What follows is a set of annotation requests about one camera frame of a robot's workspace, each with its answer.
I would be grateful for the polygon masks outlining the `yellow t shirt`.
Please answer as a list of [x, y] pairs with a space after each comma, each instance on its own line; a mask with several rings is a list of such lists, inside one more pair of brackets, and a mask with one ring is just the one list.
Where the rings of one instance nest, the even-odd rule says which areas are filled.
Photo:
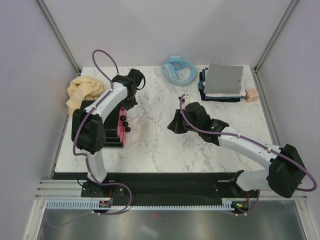
[[105, 85], [98, 79], [89, 76], [78, 76], [67, 88], [69, 100], [66, 102], [68, 115], [71, 117], [84, 100], [97, 100], [105, 92]]

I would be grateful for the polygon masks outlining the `aluminium frame post right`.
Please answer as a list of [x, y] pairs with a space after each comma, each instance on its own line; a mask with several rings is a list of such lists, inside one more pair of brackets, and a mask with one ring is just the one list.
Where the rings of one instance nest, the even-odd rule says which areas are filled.
[[278, 40], [279, 36], [281, 35], [282, 31], [284, 30], [286, 24], [288, 23], [289, 19], [291, 18], [292, 14], [294, 13], [295, 9], [297, 8], [300, 0], [291, 0], [286, 7], [279, 23], [277, 24], [274, 32], [272, 33], [266, 47], [264, 48], [261, 56], [259, 57], [256, 65], [253, 67], [254, 73], [258, 73], [261, 69], [263, 63], [267, 59], [269, 53], [271, 52], [273, 46], [275, 45], [276, 41]]

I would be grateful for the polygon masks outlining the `aluminium frame rail front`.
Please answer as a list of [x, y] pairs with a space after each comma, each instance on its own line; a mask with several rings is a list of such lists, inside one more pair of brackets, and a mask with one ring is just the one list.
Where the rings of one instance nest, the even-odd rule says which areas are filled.
[[[82, 188], [76, 180], [41, 180], [35, 194], [35, 199], [67, 199], [81, 198]], [[263, 201], [305, 201], [307, 195], [296, 191], [291, 198], [284, 198], [271, 190], [261, 190], [260, 200]]]

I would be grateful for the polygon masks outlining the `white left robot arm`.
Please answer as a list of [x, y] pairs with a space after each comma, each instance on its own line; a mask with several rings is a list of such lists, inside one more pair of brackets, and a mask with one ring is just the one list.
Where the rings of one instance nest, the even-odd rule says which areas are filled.
[[87, 177], [94, 182], [92, 191], [99, 197], [110, 191], [109, 183], [104, 181], [108, 175], [102, 154], [106, 141], [104, 121], [117, 106], [126, 111], [136, 106], [138, 86], [145, 81], [145, 76], [137, 69], [131, 69], [128, 75], [118, 74], [109, 81], [109, 88], [97, 100], [73, 112], [73, 155], [85, 157]]

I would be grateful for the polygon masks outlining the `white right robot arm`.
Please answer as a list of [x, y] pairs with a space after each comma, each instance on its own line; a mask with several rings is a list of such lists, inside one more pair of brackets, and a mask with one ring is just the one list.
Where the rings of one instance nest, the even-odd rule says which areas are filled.
[[211, 118], [205, 110], [177, 109], [167, 128], [175, 134], [195, 132], [205, 142], [233, 150], [262, 166], [262, 170], [236, 172], [229, 184], [235, 197], [252, 190], [272, 190], [289, 199], [300, 190], [306, 176], [303, 161], [292, 145], [281, 147], [251, 139], [228, 123]]

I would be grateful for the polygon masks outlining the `aluminium frame post left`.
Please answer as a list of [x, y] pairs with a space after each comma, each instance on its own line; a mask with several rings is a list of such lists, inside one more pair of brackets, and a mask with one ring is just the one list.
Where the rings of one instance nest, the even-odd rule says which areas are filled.
[[57, 40], [59, 46], [61, 47], [65, 57], [67, 58], [68, 62], [72, 66], [72, 69], [75, 71], [75, 73], [80, 76], [81, 75], [81, 69], [74, 58], [65, 38], [63, 37], [56, 21], [53, 18], [53, 15], [51, 14], [47, 4], [44, 0], [35, 0], [35, 3], [37, 4], [38, 8], [40, 9], [44, 19], [48, 23], [55, 39]]

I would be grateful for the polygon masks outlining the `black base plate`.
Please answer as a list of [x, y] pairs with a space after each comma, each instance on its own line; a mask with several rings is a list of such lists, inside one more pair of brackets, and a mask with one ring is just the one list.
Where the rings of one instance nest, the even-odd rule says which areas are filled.
[[257, 190], [243, 191], [231, 184], [236, 172], [124, 173], [110, 172], [104, 185], [86, 173], [55, 173], [54, 180], [83, 180], [82, 197], [110, 197], [127, 204], [213, 204], [221, 199], [254, 199]]

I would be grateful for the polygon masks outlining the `black pink drawer organizer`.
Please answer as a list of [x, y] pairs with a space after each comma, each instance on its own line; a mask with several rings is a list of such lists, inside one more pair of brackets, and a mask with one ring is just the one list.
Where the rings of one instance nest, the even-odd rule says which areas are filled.
[[131, 131], [128, 115], [118, 104], [103, 122], [105, 132], [104, 148], [123, 148], [126, 144], [126, 134]]

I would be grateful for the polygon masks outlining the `aluminium frame post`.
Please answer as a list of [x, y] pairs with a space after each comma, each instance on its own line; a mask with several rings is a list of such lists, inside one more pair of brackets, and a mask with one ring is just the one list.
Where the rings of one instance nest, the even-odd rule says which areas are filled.
[[81, 69], [74, 58], [65, 38], [63, 37], [56, 21], [53, 18], [53, 15], [51, 14], [47, 4], [44, 0], [35, 0], [35, 3], [37, 4], [38, 8], [40, 9], [44, 19], [48, 23], [55, 39], [57, 40], [59, 46], [61, 47], [65, 57], [67, 58], [68, 62], [72, 66], [72, 69], [75, 71], [75, 73], [80, 76], [81, 75]]
[[273, 46], [275, 45], [276, 41], [278, 40], [279, 36], [281, 35], [282, 31], [284, 30], [286, 24], [288, 23], [289, 19], [291, 18], [292, 14], [294, 13], [295, 9], [297, 8], [300, 0], [291, 0], [286, 7], [279, 23], [277, 24], [274, 32], [272, 33], [266, 47], [264, 48], [261, 56], [259, 57], [256, 65], [253, 67], [254, 73], [258, 73], [261, 69], [263, 63], [267, 59], [269, 53], [271, 52]]

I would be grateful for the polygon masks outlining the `small pink cube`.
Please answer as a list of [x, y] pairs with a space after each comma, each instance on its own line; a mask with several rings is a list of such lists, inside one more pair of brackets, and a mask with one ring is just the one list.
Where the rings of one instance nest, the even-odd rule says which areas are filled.
[[259, 99], [260, 95], [256, 88], [251, 88], [246, 90], [245, 101], [247, 103], [255, 102]]

